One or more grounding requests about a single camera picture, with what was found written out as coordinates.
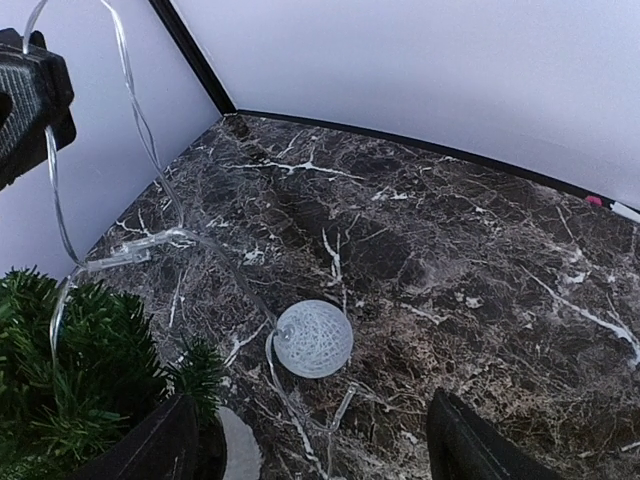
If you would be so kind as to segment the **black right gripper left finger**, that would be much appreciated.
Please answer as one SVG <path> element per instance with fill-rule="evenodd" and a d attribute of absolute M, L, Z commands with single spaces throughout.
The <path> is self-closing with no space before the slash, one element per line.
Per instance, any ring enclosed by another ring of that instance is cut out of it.
<path fill-rule="evenodd" d="M 198 450 L 193 397 L 174 394 L 106 453 L 72 479 L 191 479 Z"/>

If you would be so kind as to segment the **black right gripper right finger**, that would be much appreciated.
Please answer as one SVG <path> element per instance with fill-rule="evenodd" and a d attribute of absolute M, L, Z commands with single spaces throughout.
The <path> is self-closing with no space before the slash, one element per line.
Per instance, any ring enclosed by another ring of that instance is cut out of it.
<path fill-rule="evenodd" d="M 459 397 L 438 388 L 426 419 L 434 479 L 558 479 L 560 475 L 501 436 Z"/>

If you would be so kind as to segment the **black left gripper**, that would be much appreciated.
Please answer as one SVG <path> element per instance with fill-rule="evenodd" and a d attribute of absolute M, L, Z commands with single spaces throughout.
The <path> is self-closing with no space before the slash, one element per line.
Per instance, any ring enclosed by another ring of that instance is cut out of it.
<path fill-rule="evenodd" d="M 64 58 L 46 48 L 35 31 L 29 52 L 13 28 L 1 31 L 1 186 L 11 185 L 47 159 L 45 129 L 53 130 L 56 147 L 76 139 L 70 111 L 74 100 Z"/>

